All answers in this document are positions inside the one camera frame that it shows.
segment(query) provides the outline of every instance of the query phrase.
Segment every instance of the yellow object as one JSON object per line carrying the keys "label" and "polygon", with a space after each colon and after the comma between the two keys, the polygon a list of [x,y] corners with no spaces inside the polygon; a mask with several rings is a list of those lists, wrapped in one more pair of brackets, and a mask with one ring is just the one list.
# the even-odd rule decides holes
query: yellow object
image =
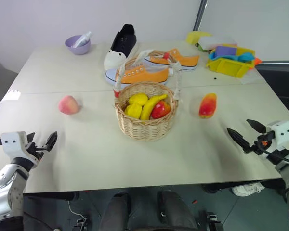
{"label": "yellow object", "polygon": [[[195,56],[182,56],[178,49],[174,48],[170,51],[168,51],[173,58],[175,58],[177,61],[180,62],[181,66],[187,66],[187,67],[194,67],[197,65],[199,60],[199,55]],[[168,60],[156,56],[151,56],[150,61],[156,64],[166,64],[168,65]]]}
{"label": "yellow object", "polygon": [[141,120],[149,120],[150,119],[150,115],[151,115],[151,112],[153,110],[153,108],[155,107],[155,105],[163,100],[163,99],[166,99],[167,98],[167,95],[164,94],[164,95],[157,95],[157,96],[153,96],[152,98],[150,98],[144,105],[143,107],[143,110],[141,112],[141,115],[140,115],[140,119]]}
{"label": "yellow object", "polygon": [[[116,80],[119,76],[119,69],[116,72]],[[145,67],[137,66],[133,69],[125,70],[124,77],[121,83],[137,83],[140,81],[154,81],[154,82],[165,82],[168,78],[168,68],[165,68],[157,72],[148,72]]]}
{"label": "yellow object", "polygon": [[[250,52],[255,56],[255,51],[249,50],[242,47],[236,47],[233,45],[223,44],[226,47],[235,47],[236,48],[236,55],[241,55],[244,52]],[[222,74],[226,74],[229,76],[234,76],[237,78],[242,78],[243,75],[250,69],[255,67],[255,60],[247,61],[245,63],[226,59],[226,58],[218,58],[216,60],[209,59],[207,62],[207,67],[211,71],[219,72]]]}
{"label": "yellow object", "polygon": [[129,103],[130,104],[137,103],[137,104],[143,106],[148,100],[149,100],[149,98],[147,97],[146,94],[139,93],[139,94],[135,94],[132,97],[130,97]]}
{"label": "yellow object", "polygon": [[124,112],[132,118],[139,119],[142,109],[143,107],[141,105],[133,103],[128,105]]}
{"label": "yellow object", "polygon": [[195,45],[201,36],[212,36],[212,34],[205,31],[191,31],[187,33],[185,41],[191,45]]}

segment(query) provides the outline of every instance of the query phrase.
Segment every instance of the orange sneaker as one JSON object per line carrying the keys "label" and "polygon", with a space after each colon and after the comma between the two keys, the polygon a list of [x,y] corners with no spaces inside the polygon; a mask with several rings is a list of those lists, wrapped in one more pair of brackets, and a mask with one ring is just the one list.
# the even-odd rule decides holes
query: orange sneaker
{"label": "orange sneaker", "polygon": [[[108,83],[114,85],[119,75],[118,69],[109,69],[105,73],[105,79]],[[140,81],[154,81],[161,84],[166,84],[168,80],[168,67],[151,67],[139,65],[132,69],[125,70],[122,78],[122,88]]]}
{"label": "orange sneaker", "polygon": [[[182,70],[194,70],[197,66],[199,55],[195,56],[182,56],[178,49],[174,48],[168,51],[177,61],[180,62],[182,66]],[[147,57],[145,58],[146,61],[157,64],[157,65],[169,65],[168,61],[164,58],[159,57]]]}

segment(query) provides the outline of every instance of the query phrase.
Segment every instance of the white wall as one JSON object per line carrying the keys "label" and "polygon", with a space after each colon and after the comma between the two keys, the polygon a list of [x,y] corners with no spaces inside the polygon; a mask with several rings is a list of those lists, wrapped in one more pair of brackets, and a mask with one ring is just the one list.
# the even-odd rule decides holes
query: white wall
{"label": "white wall", "polygon": [[230,35],[263,60],[289,60],[289,0],[208,0],[199,30]]}
{"label": "white wall", "polygon": [[0,63],[19,72],[35,47],[61,45],[93,32],[92,43],[112,42],[124,23],[138,41],[184,39],[200,0],[0,0]]}

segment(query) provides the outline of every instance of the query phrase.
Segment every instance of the white table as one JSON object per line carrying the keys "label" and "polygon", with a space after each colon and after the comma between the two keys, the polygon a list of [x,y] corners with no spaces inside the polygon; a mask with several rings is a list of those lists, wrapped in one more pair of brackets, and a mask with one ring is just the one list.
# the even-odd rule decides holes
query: white table
{"label": "white table", "polygon": [[[168,135],[156,142],[138,142],[118,127],[112,87],[103,79],[103,66],[98,66],[104,58],[101,50],[105,49],[104,45],[95,46],[95,55],[100,55],[96,58],[93,52],[69,56],[64,48],[38,50],[11,86],[22,92],[20,99],[0,103],[0,134],[36,132],[35,142],[42,144],[51,132],[58,131],[57,144],[30,172],[25,192],[280,177],[267,160],[253,153],[243,154],[226,131],[227,127],[236,129],[252,143],[259,134],[246,119],[264,124],[289,120],[289,112],[263,79],[241,84],[236,78],[206,70],[201,60],[195,71],[183,75],[182,98]],[[52,62],[58,60],[57,64],[51,64],[46,57],[53,57]],[[68,59],[70,65],[61,62]],[[84,71],[74,76],[71,72],[79,65]],[[75,84],[78,79],[82,84]],[[199,104],[209,92],[218,96],[217,111],[211,119],[200,119]],[[82,104],[79,113],[70,116],[58,111],[59,100],[67,94]],[[7,163],[9,159],[0,147],[0,169]]]}

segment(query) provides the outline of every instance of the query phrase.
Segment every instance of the shoe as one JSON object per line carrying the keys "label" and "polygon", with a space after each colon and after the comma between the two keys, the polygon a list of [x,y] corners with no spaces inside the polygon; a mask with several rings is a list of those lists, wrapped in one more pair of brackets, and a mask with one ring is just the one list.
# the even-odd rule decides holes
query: shoe
{"label": "shoe", "polygon": [[[121,88],[124,88],[132,83],[140,81],[154,81],[161,84],[166,84],[168,74],[173,74],[172,69],[168,67],[146,67],[139,65],[137,67],[125,70],[124,77],[121,80]],[[119,75],[118,69],[110,69],[105,73],[105,79],[108,83],[114,85]]]}
{"label": "shoe", "polygon": [[[199,55],[195,56],[182,56],[178,49],[172,49],[168,51],[169,54],[171,54],[177,61],[180,62],[182,66],[182,70],[194,70],[197,66]],[[157,65],[169,65],[167,59],[159,58],[159,57],[146,57],[146,61],[157,64]]]}
{"label": "shoe", "polygon": [[117,33],[110,50],[104,59],[105,70],[120,67],[128,57],[132,57],[136,52],[136,36],[132,24],[124,24],[120,32]]}
{"label": "shoe", "polygon": [[264,187],[260,183],[255,183],[233,187],[232,192],[236,196],[249,196],[254,193],[260,193],[262,189],[264,189]]}

